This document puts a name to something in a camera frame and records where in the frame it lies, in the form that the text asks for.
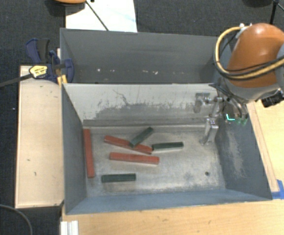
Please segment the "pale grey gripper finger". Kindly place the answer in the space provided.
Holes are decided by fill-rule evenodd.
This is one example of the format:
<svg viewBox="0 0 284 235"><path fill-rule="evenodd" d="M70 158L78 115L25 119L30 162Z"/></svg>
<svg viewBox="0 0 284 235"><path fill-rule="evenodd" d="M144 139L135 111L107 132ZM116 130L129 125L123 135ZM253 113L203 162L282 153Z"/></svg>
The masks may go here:
<svg viewBox="0 0 284 235"><path fill-rule="evenodd" d="M199 113L201 107L209 104L212 101L210 93L196 93L196 99L194 104L194 113Z"/></svg>
<svg viewBox="0 0 284 235"><path fill-rule="evenodd" d="M205 131L203 137L199 140L201 145L213 143L218 132L217 119L209 117L205 121Z"/></svg>

